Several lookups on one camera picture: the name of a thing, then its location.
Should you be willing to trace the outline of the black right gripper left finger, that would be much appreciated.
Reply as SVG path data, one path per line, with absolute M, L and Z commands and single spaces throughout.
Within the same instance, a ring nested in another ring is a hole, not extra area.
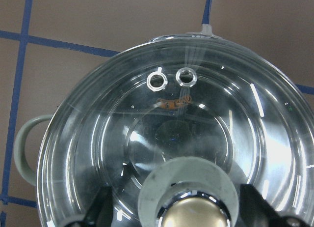
M 111 186 L 99 189 L 83 220 L 78 223 L 80 227 L 110 227 L 113 220 L 113 195 Z

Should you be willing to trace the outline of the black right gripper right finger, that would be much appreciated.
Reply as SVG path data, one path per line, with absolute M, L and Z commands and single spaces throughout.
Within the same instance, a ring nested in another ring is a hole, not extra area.
M 251 184 L 241 184 L 239 213 L 246 227 L 286 227 L 283 217 Z

